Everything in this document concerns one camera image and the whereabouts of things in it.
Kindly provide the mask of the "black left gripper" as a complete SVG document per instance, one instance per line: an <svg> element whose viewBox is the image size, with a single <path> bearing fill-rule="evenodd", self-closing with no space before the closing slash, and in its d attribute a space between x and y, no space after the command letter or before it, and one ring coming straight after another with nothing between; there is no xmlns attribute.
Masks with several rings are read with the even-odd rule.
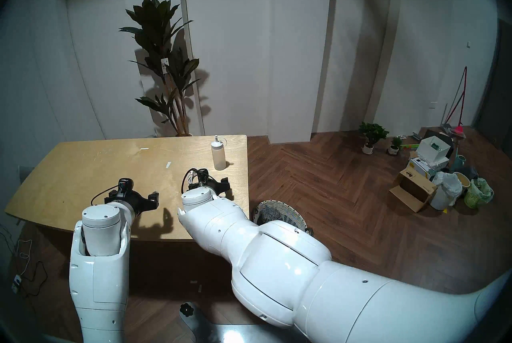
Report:
<svg viewBox="0 0 512 343"><path fill-rule="evenodd" d="M105 196L105 204L114 201L128 204L133 210L133 219L139 217L143 212L153 211L158 208L159 193L154 191L147 198L142 197L138 192L109 192Z"/></svg>

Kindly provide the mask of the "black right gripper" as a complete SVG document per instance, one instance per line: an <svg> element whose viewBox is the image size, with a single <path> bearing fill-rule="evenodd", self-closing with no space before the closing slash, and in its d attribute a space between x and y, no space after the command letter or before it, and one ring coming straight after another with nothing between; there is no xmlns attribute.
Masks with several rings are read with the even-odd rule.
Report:
<svg viewBox="0 0 512 343"><path fill-rule="evenodd" d="M223 193L228 195L231 191L228 178L222 178L220 181L217 181L214 178L201 178L200 186L206 186L212 189L216 196L220 196Z"/></svg>

